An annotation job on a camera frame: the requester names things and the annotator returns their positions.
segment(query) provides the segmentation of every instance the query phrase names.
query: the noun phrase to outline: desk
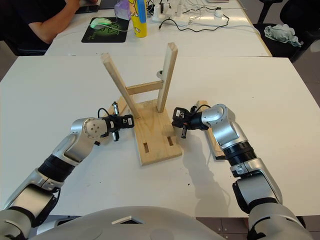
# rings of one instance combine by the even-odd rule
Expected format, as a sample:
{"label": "desk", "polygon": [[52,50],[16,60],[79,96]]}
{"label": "desk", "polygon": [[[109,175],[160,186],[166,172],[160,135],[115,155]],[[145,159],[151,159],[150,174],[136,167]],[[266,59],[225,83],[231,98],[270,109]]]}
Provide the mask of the desk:
{"label": "desk", "polygon": [[[222,8],[240,8],[237,0],[229,3],[215,3]],[[225,9],[230,17],[229,26],[252,26],[242,9]],[[94,17],[114,17],[114,10],[99,10],[94,13],[76,15],[69,27],[60,33],[49,47],[46,55],[93,56],[109,52],[113,56],[163,56],[167,43],[174,42],[179,48],[180,56],[191,57],[269,57],[269,50],[250,27],[219,29],[217,31],[178,31],[173,25],[163,25],[147,19],[148,36],[137,38],[133,31],[127,33],[124,43],[82,43],[87,26]]]}
{"label": "desk", "polygon": [[[113,60],[129,86],[156,80],[164,59]],[[74,120],[96,117],[99,107],[120,97],[98,56],[19,57],[0,87],[2,204]],[[157,96],[152,91],[134,98]],[[320,109],[288,59],[178,56],[166,109],[171,115],[197,100],[226,104],[278,183],[284,204],[298,216],[320,215]],[[229,164],[213,161],[205,133],[189,131],[178,141],[181,157],[141,167],[133,129],[120,131],[119,142],[109,137],[68,177],[52,214],[160,206],[196,217],[245,216]]]}

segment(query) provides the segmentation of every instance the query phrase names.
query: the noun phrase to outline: silver robot arm segment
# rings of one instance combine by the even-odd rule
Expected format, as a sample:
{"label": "silver robot arm segment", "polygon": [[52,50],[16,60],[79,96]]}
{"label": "silver robot arm segment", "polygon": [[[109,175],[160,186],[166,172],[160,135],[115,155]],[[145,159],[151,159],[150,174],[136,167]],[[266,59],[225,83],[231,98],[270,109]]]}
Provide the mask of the silver robot arm segment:
{"label": "silver robot arm segment", "polygon": [[202,112],[201,121],[212,128],[213,135],[229,161],[234,177],[241,177],[233,184],[238,204],[250,212],[250,204],[259,199],[282,204],[282,194],[267,167],[257,157],[240,126],[235,114],[223,104]]}
{"label": "silver robot arm segment", "polygon": [[282,205],[281,191],[268,171],[257,157],[254,149],[240,126],[235,114],[224,104],[198,112],[193,106],[190,111],[176,107],[172,125],[183,128],[183,138],[187,130],[207,130],[213,135],[235,178],[232,188],[239,207],[249,214],[249,233],[247,239],[293,239],[311,240],[310,233],[285,206]]}
{"label": "silver robot arm segment", "polygon": [[60,191],[73,169],[90,154],[96,141],[133,126],[132,115],[76,120],[69,135],[5,203],[0,211],[0,239],[27,238],[30,229],[41,225],[56,206],[54,193]]}

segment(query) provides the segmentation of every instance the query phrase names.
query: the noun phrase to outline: computer mouse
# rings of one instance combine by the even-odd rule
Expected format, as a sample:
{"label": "computer mouse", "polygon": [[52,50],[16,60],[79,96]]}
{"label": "computer mouse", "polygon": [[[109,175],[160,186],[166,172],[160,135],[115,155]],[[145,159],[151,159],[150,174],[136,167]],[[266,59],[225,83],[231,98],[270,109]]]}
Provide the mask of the computer mouse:
{"label": "computer mouse", "polygon": [[108,18],[97,17],[91,23],[90,27],[95,30],[104,29],[106,26],[109,26],[112,22]]}
{"label": "computer mouse", "polygon": [[217,18],[222,18],[223,15],[224,15],[224,11],[222,11],[221,9],[217,9],[214,11],[214,15],[217,17]]}

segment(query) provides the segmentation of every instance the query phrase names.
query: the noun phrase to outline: person's arm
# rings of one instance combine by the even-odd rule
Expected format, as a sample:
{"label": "person's arm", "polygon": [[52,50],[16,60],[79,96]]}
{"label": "person's arm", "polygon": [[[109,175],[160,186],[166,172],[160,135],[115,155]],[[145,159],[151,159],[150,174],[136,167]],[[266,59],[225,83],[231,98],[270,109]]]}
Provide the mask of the person's arm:
{"label": "person's arm", "polygon": [[67,28],[79,6],[79,0],[66,0],[65,7],[58,14],[44,22],[29,23],[29,27],[43,42],[51,44],[54,38]]}

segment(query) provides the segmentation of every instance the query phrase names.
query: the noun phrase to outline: yellow bottle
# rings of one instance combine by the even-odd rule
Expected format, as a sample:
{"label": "yellow bottle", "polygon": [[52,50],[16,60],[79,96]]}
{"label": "yellow bottle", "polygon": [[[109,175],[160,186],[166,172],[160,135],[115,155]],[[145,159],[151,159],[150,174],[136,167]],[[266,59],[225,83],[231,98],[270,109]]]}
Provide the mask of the yellow bottle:
{"label": "yellow bottle", "polygon": [[147,36],[147,9],[145,0],[128,0],[134,34],[138,38]]}

